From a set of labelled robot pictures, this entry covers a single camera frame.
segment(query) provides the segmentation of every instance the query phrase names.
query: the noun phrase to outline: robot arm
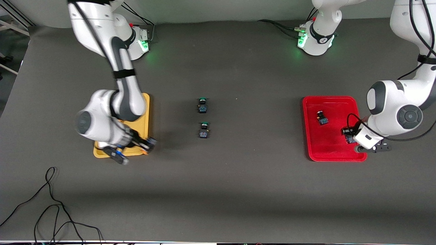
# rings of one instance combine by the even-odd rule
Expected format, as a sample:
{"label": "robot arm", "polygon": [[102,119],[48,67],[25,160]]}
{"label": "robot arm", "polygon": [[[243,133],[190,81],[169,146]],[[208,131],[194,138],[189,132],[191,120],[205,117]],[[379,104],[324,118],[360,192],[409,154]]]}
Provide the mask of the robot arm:
{"label": "robot arm", "polygon": [[318,9],[316,21],[309,20],[300,27],[309,30],[298,47],[310,55],[322,55],[331,47],[334,32],[342,20],[339,8],[358,4],[366,0],[312,0]]}
{"label": "robot arm", "polygon": [[119,92],[113,95],[110,103],[112,112],[118,119],[135,121],[145,112],[145,102],[135,77],[126,45],[114,28],[112,9],[109,0],[68,0],[71,23],[77,40],[88,49],[106,57],[117,79]]}
{"label": "robot arm", "polygon": [[[436,19],[436,0],[427,0],[431,19]],[[367,93],[367,105],[371,115],[367,125],[360,125],[360,131],[354,139],[364,148],[370,149],[387,136],[403,134],[417,128],[422,120],[422,110],[435,100],[434,82],[436,79],[436,59],[432,52],[419,39],[412,27],[410,9],[418,33],[424,41],[434,45],[432,25],[427,20],[422,0],[396,0],[391,15],[391,29],[399,37],[419,47],[418,61],[422,63],[411,80],[378,81]]]}
{"label": "robot arm", "polygon": [[139,146],[150,152],[156,141],[142,139],[138,132],[117,119],[135,121],[145,112],[145,101],[136,81],[128,44],[116,32],[109,0],[68,0],[68,9],[77,40],[106,57],[118,90],[98,90],[78,113],[76,130],[97,141],[98,146],[120,164],[128,159],[118,148]]}

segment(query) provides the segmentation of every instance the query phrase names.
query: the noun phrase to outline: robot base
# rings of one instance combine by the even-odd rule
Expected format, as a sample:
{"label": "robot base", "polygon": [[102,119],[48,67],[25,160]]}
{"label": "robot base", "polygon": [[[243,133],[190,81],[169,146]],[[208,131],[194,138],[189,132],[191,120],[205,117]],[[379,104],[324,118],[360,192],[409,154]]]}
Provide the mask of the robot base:
{"label": "robot base", "polygon": [[318,41],[312,37],[310,34],[310,26],[313,24],[313,21],[308,21],[305,24],[301,24],[300,27],[306,28],[306,33],[303,37],[298,40],[297,47],[301,48],[307,54],[318,56],[324,54],[328,48],[331,47],[334,36],[327,41],[325,44],[319,44]]}
{"label": "robot base", "polygon": [[135,31],[136,39],[129,46],[129,55],[130,59],[134,61],[141,58],[143,54],[148,52],[149,41],[147,30],[143,30],[139,27],[133,27],[132,29]]}
{"label": "robot base", "polygon": [[[146,111],[144,113],[144,115],[142,115],[138,120],[134,121],[134,122],[127,122],[127,121],[122,121],[124,124],[126,124],[127,126],[129,126],[131,129],[134,129],[136,131],[138,131],[139,136],[143,139],[147,139],[148,138],[148,119],[149,119],[149,113],[150,113],[150,96],[146,93],[142,93],[142,96],[144,96],[144,100],[146,103]],[[106,153],[104,153],[102,150],[97,149],[98,146],[98,142],[94,142],[94,156],[97,158],[107,158],[109,157]],[[141,148],[135,146],[132,148],[125,148],[123,151],[123,154],[128,157],[128,156],[138,156],[138,155],[142,155],[145,154],[147,155],[145,152],[141,151]]]}

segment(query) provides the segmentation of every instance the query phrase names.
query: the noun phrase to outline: wire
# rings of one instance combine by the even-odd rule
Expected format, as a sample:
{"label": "wire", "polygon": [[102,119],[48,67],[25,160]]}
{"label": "wire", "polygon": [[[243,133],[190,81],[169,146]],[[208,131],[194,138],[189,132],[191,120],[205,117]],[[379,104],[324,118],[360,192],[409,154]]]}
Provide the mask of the wire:
{"label": "wire", "polygon": [[432,131],[433,127],[436,125],[436,121],[435,121],[427,131],[425,131],[423,134],[421,134],[421,135],[419,135],[419,136],[416,136],[416,137],[413,137],[413,138],[408,138],[408,139],[394,139],[394,138],[385,137],[385,136],[383,136],[383,135],[377,133],[377,132],[374,131],[372,128],[370,128],[368,125],[366,125],[366,123],[364,123],[364,122],[362,121],[362,119],[360,119],[360,118],[359,118],[356,114],[354,114],[354,113],[350,113],[350,114],[348,114],[348,116],[347,116],[347,128],[348,128],[348,129],[350,129],[350,116],[354,116],[354,117],[359,121],[360,124],[363,124],[363,126],[365,126],[366,128],[368,128],[371,132],[373,132],[373,133],[376,134],[377,136],[382,137],[383,139],[386,139],[386,140],[390,140],[390,141],[399,141],[399,142],[405,142],[405,141],[412,141],[412,140],[420,139],[420,138],[424,137],[425,135],[427,135],[430,131]]}
{"label": "wire", "polygon": [[148,20],[148,19],[146,19],[146,18],[140,16],[140,15],[139,15],[135,10],[133,10],[133,8],[132,8],[130,5],[128,5],[126,2],[124,2],[124,4],[125,4],[127,7],[129,7],[129,9],[132,11],[132,13],[133,13],[134,15],[136,15],[137,17],[141,18],[142,20],[146,20],[146,21],[150,22],[152,25],[154,25],[154,23],[151,22],[150,20]]}
{"label": "wire", "polygon": [[267,22],[267,23],[271,23],[271,24],[273,24],[275,27],[277,27],[277,29],[279,29],[281,32],[283,32],[283,33],[284,33],[286,36],[288,36],[288,37],[299,38],[298,36],[291,35],[291,34],[287,33],[287,32],[284,30],[284,29],[286,29],[286,30],[294,30],[294,28],[290,28],[290,27],[284,26],[284,25],[282,25],[282,24],[280,24],[280,23],[278,23],[278,22],[272,21],[272,20],[258,20],[258,21],[261,21],[261,22]]}
{"label": "wire", "polygon": [[17,206],[16,206],[16,208],[12,211],[12,213],[0,224],[0,227],[2,226],[2,225],[4,225],[4,223],[6,223],[6,221],[8,221],[9,219],[10,219],[10,217],[12,217],[12,215],[15,213],[15,211],[17,211],[17,209],[21,206],[21,205],[23,205],[23,204],[25,204],[25,203],[27,203],[27,202],[29,202],[29,201],[31,201],[33,198],[35,198],[40,192],[41,192],[41,190],[42,190],[42,188],[44,188],[46,185],[48,185],[48,182],[51,180],[51,178],[52,178],[53,176],[51,176],[50,177],[50,179],[48,179],[48,181],[43,185],[43,186],[41,186],[40,188],[39,188],[39,190],[29,199],[29,200],[27,200],[27,201],[25,201],[25,202],[22,202],[22,203],[20,203],[20,204],[18,204]]}
{"label": "wire", "polygon": [[318,9],[313,14],[311,14],[311,16],[306,21],[309,21],[317,12],[318,12]]}
{"label": "wire", "polygon": [[[71,218],[71,215],[68,213],[68,211],[66,210],[66,207],[65,207],[65,205],[64,205],[64,203],[62,202],[62,201],[60,201],[60,200],[57,200],[54,196],[53,196],[53,190],[52,190],[52,188],[51,188],[51,183],[50,183],[50,181],[53,179],[53,176],[55,175],[55,173],[56,173],[56,168],[55,167],[50,167],[47,171],[46,171],[46,173],[45,173],[45,184],[44,185],[42,185],[39,189],[38,189],[38,191],[29,199],[29,200],[27,200],[27,201],[25,201],[25,202],[23,202],[23,203],[21,203],[21,204],[19,204],[19,205],[17,205],[17,207],[12,211],[12,213],[6,218],[6,220],[4,220],[3,222],[2,222],[2,224],[1,225],[3,225],[4,223],[6,223],[6,221],[8,221],[9,220],[9,218],[15,213],[15,211],[21,206],[21,205],[23,205],[23,204],[25,204],[25,203],[27,203],[27,202],[29,202],[30,200],[32,200],[34,197],[36,197],[38,194],[39,194],[39,192],[45,187],[45,186],[47,186],[48,185],[48,189],[49,189],[49,193],[50,193],[50,197],[51,197],[51,199],[52,200],[54,200],[55,202],[57,202],[56,204],[51,204],[51,205],[49,205],[49,206],[47,206],[45,209],[44,209],[44,211],[41,213],[41,215],[38,217],[38,220],[36,221],[36,223],[35,223],[35,226],[34,226],[34,230],[33,230],[33,236],[34,236],[34,240],[35,240],[35,244],[37,244],[37,238],[36,238],[36,230],[37,230],[37,227],[38,227],[38,225],[39,225],[39,222],[41,221],[41,219],[42,219],[42,217],[44,216],[44,214],[50,209],[50,208],[52,208],[52,207],[56,207],[57,208],[57,212],[56,212],[56,216],[55,216],[55,220],[54,220],[54,227],[53,227],[53,238],[50,240],[50,242],[49,242],[49,245],[51,245],[51,244],[56,244],[56,235],[58,234],[58,232],[62,229],[62,227],[65,225],[65,224],[69,224],[69,223],[72,223],[73,224],[73,227],[74,227],[74,230],[75,230],[75,232],[76,232],[76,235],[80,238],[80,240],[83,242],[84,240],[83,240],[83,238],[82,238],[82,236],[80,235],[80,233],[78,232],[78,230],[77,230],[77,227],[76,227],[76,225],[81,225],[81,226],[85,226],[85,227],[88,227],[88,228],[93,228],[93,229],[95,229],[95,230],[97,230],[97,232],[98,232],[98,234],[99,234],[99,239],[100,239],[100,243],[101,243],[101,241],[103,240],[103,235],[102,235],[102,233],[101,233],[101,231],[100,231],[100,229],[98,229],[97,227],[94,227],[94,226],[91,226],[91,225],[86,225],[86,224],[83,224],[83,223],[79,223],[79,222],[75,222],[75,221],[73,221],[73,219]],[[60,228],[58,229],[58,230],[56,230],[56,225],[57,225],[57,222],[58,222],[58,217],[59,217],[59,212],[60,212],[60,209],[62,208],[62,210],[65,212],[65,214],[68,216],[68,219],[69,219],[69,221],[67,221],[67,222],[65,222],[63,225],[61,225],[60,226]]]}
{"label": "wire", "polygon": [[153,25],[153,29],[152,29],[152,31],[151,31],[150,42],[153,41],[153,38],[154,38],[154,28],[156,27],[156,25],[155,25],[153,22],[151,22],[150,20],[148,20],[148,19],[146,19],[146,18],[140,16],[140,15],[139,15],[135,10],[133,10],[133,8],[131,8],[131,7],[130,7],[126,2],[124,2],[124,3],[126,4],[127,7],[129,7],[129,9],[126,8],[124,5],[121,5],[121,7],[125,8],[127,11],[129,11],[129,12],[131,12],[132,14],[136,15],[137,17],[139,17],[142,21],[145,22],[145,24],[147,24],[147,25],[152,24],[152,25]]}
{"label": "wire", "polygon": [[306,21],[308,21],[310,19],[310,15],[312,14],[312,12],[315,10],[315,7],[312,8],[312,10],[310,11],[309,15],[306,18]]}
{"label": "wire", "polygon": [[258,20],[258,21],[261,21],[261,22],[268,22],[268,23],[271,23],[271,24],[273,24],[273,25],[277,25],[277,26],[279,26],[279,27],[281,27],[281,28],[283,28],[283,29],[287,29],[287,30],[291,30],[291,31],[294,30],[294,28],[292,28],[292,27],[287,27],[287,26],[282,25],[282,24],[280,24],[279,22],[276,22],[276,21],[273,21],[273,20],[262,19],[262,20]]}
{"label": "wire", "polygon": [[[435,33],[434,33],[434,29],[433,29],[433,23],[432,23],[432,20],[431,20],[431,16],[430,16],[429,9],[428,9],[428,7],[427,7],[426,0],[422,0],[422,4],[423,4],[423,6],[424,6],[424,10],[426,11],[427,20],[428,20],[429,25],[430,25],[430,32],[431,32],[431,35],[432,35],[432,45],[431,45],[431,48],[433,49],[433,48],[434,48],[434,44],[435,44]],[[426,57],[427,57],[427,58],[430,57],[431,54],[432,54],[432,52],[429,51],[429,53],[426,55]],[[400,80],[400,79],[402,79],[403,77],[412,74],[413,72],[415,72],[416,70],[418,70],[419,68],[421,68],[423,65],[424,65],[424,63],[420,63],[420,64],[419,64],[418,66],[416,66],[413,70],[411,70],[411,71],[409,71],[408,73],[406,73],[406,74],[402,75],[401,77],[397,78],[397,80]]]}
{"label": "wire", "polygon": [[432,47],[430,47],[430,45],[424,40],[424,38],[421,36],[421,34],[418,32],[418,29],[416,28],[415,25],[415,21],[413,20],[413,12],[412,12],[412,5],[413,2],[412,0],[409,0],[409,12],[410,12],[410,22],[412,23],[412,27],[413,30],[415,31],[416,35],[419,37],[419,39],[421,40],[421,42],[429,49],[429,51],[434,54],[436,56],[436,52],[433,50]]}

